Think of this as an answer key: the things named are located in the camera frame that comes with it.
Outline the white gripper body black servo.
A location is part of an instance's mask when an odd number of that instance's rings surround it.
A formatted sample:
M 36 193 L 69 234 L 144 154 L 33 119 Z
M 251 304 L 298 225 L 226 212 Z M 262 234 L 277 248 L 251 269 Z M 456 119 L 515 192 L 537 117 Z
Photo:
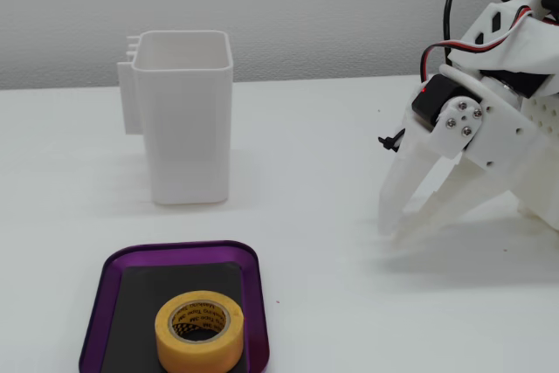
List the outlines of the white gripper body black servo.
M 431 132 L 446 102 L 465 96 L 480 100 L 473 89 L 448 76 L 428 80 L 427 61 L 435 48 L 450 50 L 450 67 L 474 78 L 490 78 L 521 97 L 521 111 L 549 134 L 558 132 L 558 0 L 507 0 L 491 3 L 466 35 L 425 48 L 420 59 L 421 89 L 411 103 L 411 116 Z

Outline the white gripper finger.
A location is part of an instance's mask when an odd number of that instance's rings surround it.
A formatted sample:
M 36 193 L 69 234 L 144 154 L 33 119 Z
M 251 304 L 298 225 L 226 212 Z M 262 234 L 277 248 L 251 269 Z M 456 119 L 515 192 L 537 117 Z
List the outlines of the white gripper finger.
M 423 206 L 403 215 L 392 234 L 411 242 L 455 222 L 475 207 L 516 187 L 538 146 L 537 126 L 502 100 L 449 100 L 426 141 L 440 158 L 459 158 Z
M 382 234 L 397 231 L 404 207 L 440 159 L 426 143 L 429 134 L 418 118 L 405 116 L 393 136 L 378 138 L 385 149 L 396 152 L 379 194 L 378 228 Z

